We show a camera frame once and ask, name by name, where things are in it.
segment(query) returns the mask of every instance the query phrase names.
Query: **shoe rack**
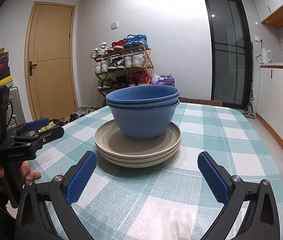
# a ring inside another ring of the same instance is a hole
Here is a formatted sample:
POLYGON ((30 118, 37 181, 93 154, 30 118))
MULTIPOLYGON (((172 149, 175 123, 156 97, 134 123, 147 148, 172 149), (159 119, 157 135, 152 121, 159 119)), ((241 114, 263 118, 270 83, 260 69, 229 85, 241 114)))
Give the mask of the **shoe rack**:
MULTIPOLYGON (((117 73, 121 73, 121 72, 126 72, 128 75, 128 72, 135 72, 135 71, 139 71, 139 70, 145 70, 149 79, 148 79, 148 85, 150 84, 151 80, 152 80, 152 74, 153 74, 153 69, 154 69, 154 65, 150 59, 150 53, 151 53, 151 49, 150 48, 146 48, 143 45, 140 46, 134 46, 134 47, 130 47, 130 48, 126 48, 126 49, 121 49, 121 50, 116 50, 113 51, 111 53, 107 53, 105 55, 99 55, 95 58, 93 58, 96 62, 99 61, 100 59, 107 59, 107 58, 116 58, 116 57, 124 57, 127 55, 130 55, 131 53, 134 52, 145 52, 145 56, 146 56, 146 62, 145 62, 145 66, 144 67, 139 67, 139 68, 129 68, 126 70, 115 70, 115 71, 107 71, 104 73, 100 73, 100 74, 96 74, 97 78, 99 80, 102 80, 103 78, 101 78, 101 76, 106 75, 104 78, 108 77, 108 74, 117 74, 117 73)), ((101 89, 98 90, 98 92, 103 95, 104 97, 106 97, 107 93, 115 91, 118 89, 101 89)))

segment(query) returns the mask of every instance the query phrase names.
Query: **silver suitcase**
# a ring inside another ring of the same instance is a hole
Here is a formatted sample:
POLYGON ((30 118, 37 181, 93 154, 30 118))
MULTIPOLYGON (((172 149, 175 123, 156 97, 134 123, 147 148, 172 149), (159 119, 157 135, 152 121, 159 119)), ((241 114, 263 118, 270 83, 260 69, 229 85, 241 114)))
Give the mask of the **silver suitcase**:
MULTIPOLYGON (((9 100, 13 104, 13 116, 12 116, 12 120, 10 121, 7 129, 10 129, 12 127, 25 123, 25 117, 24 117, 24 113, 22 109, 21 99, 19 97, 18 87, 11 87, 9 89, 9 100)), ((12 107, 9 104, 8 111, 7 111, 7 122, 9 122, 11 114, 12 114, 12 107)))

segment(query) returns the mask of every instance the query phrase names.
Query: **wall switch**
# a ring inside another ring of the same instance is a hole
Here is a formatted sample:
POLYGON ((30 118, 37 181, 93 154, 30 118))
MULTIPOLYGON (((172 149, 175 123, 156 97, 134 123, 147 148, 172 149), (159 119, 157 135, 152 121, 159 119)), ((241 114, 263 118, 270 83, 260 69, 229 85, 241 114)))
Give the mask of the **wall switch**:
POLYGON ((112 23, 112 30, 117 28, 117 22, 112 23))

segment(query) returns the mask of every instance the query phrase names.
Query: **stack of plates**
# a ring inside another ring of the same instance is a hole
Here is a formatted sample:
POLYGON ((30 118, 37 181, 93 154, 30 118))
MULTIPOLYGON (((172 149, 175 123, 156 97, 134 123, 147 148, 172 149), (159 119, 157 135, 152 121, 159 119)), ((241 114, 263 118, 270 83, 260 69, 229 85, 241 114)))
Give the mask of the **stack of plates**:
POLYGON ((157 137, 134 139, 125 135, 112 120, 97 129, 95 143, 99 153, 111 163, 128 168, 144 168, 172 157, 181 143, 181 132, 171 122, 167 130, 157 137))

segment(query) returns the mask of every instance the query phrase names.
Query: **screw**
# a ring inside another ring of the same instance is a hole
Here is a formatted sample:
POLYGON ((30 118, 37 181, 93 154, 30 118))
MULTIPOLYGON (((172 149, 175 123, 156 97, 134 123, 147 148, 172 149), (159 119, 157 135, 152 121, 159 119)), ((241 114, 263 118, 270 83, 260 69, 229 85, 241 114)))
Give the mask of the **screw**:
POLYGON ((241 180, 241 178, 237 175, 232 176, 233 181, 235 182, 239 182, 241 180))
POLYGON ((265 186, 269 186, 269 181, 268 180, 266 180, 266 179, 263 179, 262 180, 262 183, 265 185, 265 186))
POLYGON ((26 186, 30 186, 31 184, 33 184, 33 181, 31 179, 29 179, 28 181, 26 181, 25 185, 26 186))
POLYGON ((57 175, 56 177, 54 177, 54 181, 59 182, 63 179, 62 175, 57 175))

